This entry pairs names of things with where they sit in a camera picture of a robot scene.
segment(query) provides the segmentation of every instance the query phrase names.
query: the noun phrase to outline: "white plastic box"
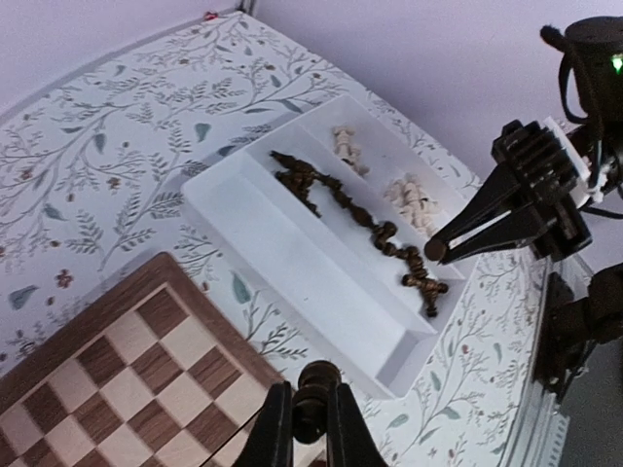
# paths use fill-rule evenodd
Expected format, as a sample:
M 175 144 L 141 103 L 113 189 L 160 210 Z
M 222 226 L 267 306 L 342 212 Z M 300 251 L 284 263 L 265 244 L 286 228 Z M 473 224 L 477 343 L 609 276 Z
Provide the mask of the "white plastic box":
M 361 134 L 362 179 L 333 154 L 334 126 Z M 416 245 L 426 238 L 382 199 L 385 187 L 405 171 L 416 172 L 445 215 L 465 201 L 397 136 L 349 96 L 341 96 L 272 131 L 228 156 L 182 187 L 185 212 L 223 249 L 233 266 L 257 288 L 267 290 L 282 313 L 326 358 L 361 389 L 377 398 L 407 395 L 439 334 L 447 324 L 474 269 L 475 260 L 456 266 L 427 263 L 430 276 L 450 286 L 440 296 L 439 316 L 424 316 L 415 288 L 403 287 L 406 265 L 383 256 L 370 233 L 340 208 L 326 188 L 315 184 L 313 215 L 274 177 L 282 168 L 272 150 L 312 163 L 344 183 L 353 202 L 377 222 L 391 221 L 391 241 Z M 371 155 L 391 154 L 377 160 Z

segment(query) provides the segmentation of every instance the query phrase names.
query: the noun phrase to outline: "chessboard border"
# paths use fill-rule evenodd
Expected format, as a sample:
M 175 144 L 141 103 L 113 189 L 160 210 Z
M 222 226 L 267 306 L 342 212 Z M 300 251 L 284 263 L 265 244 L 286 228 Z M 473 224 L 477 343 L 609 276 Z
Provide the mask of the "chessboard border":
M 263 386 L 283 381 L 166 252 L 157 254 L 0 378 L 0 413 L 154 290 L 168 285 L 219 343 Z

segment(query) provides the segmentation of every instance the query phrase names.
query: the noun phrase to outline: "chessboard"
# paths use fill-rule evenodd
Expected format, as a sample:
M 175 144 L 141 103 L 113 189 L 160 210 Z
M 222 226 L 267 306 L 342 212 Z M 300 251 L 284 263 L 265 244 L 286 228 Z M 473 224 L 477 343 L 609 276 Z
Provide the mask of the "chessboard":
M 280 380 L 162 253 L 0 379 L 0 467 L 229 467 Z

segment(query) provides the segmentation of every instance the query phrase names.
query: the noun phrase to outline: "floral tablecloth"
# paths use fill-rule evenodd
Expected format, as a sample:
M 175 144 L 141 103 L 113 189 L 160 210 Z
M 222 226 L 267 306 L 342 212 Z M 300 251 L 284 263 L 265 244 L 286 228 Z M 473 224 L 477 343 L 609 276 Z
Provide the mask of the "floral tablecloth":
M 287 120 L 349 92 L 467 197 L 475 177 L 321 57 L 242 14 L 123 54 L 0 128 L 0 375 L 161 250 L 286 377 L 321 358 L 180 215 L 181 184 Z M 405 400 L 357 391 L 390 466 L 496 465 L 531 357 L 542 265 L 478 263 Z

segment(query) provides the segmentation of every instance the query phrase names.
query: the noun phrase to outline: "white wall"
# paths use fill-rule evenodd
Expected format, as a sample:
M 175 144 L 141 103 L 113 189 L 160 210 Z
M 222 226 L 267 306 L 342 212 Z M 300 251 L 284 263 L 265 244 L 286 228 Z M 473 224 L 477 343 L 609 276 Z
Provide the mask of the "white wall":
M 514 119 L 562 117 L 561 55 L 539 37 L 620 0 L 260 0 L 257 16 L 333 61 L 441 141 L 480 176 Z M 623 211 L 623 201 L 615 202 Z M 591 222 L 594 268 L 623 262 L 623 224 Z
M 0 1 L 0 115 L 104 54 L 237 0 Z

